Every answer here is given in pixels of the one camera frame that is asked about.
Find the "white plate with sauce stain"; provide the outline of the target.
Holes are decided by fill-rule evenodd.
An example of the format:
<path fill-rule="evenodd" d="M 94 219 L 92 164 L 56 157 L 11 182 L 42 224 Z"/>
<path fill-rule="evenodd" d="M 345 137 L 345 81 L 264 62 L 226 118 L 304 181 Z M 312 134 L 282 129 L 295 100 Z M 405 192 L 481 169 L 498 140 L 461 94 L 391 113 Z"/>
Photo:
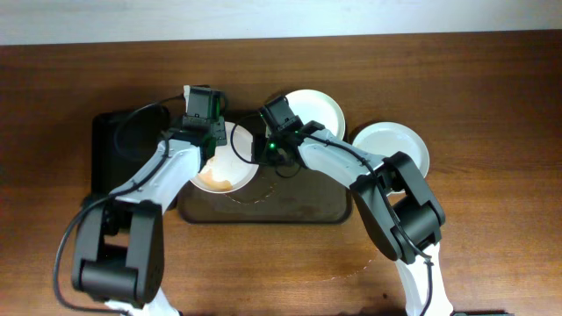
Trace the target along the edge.
<path fill-rule="evenodd" d="M 429 172 L 429 151 L 422 138 L 399 123 L 378 122 L 361 129 L 352 146 L 374 155 L 390 157 L 397 152 L 407 154 L 425 178 Z"/>

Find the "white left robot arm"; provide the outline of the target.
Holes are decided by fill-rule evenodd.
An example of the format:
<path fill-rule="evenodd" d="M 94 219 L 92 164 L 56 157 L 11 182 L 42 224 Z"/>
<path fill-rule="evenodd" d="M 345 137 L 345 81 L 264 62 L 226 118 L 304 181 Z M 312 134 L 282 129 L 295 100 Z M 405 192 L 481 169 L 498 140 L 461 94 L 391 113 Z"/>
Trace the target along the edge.
<path fill-rule="evenodd" d="M 126 182 L 90 200 L 68 225 L 76 233 L 71 284 L 116 315 L 178 315 L 163 289 L 164 213 L 226 145 L 225 120 L 186 118 L 160 137 Z"/>

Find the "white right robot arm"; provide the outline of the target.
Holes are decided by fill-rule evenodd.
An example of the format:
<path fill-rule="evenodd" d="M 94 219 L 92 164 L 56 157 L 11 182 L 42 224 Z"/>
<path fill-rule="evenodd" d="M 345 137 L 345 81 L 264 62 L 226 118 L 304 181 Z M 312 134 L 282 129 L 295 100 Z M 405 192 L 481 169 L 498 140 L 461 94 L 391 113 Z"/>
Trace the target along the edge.
<path fill-rule="evenodd" d="M 311 121 L 257 135 L 251 157 L 268 167 L 297 164 L 348 189 L 372 243 L 395 263 L 407 314 L 454 313 L 439 264 L 444 211 L 407 154 L 370 154 Z"/>

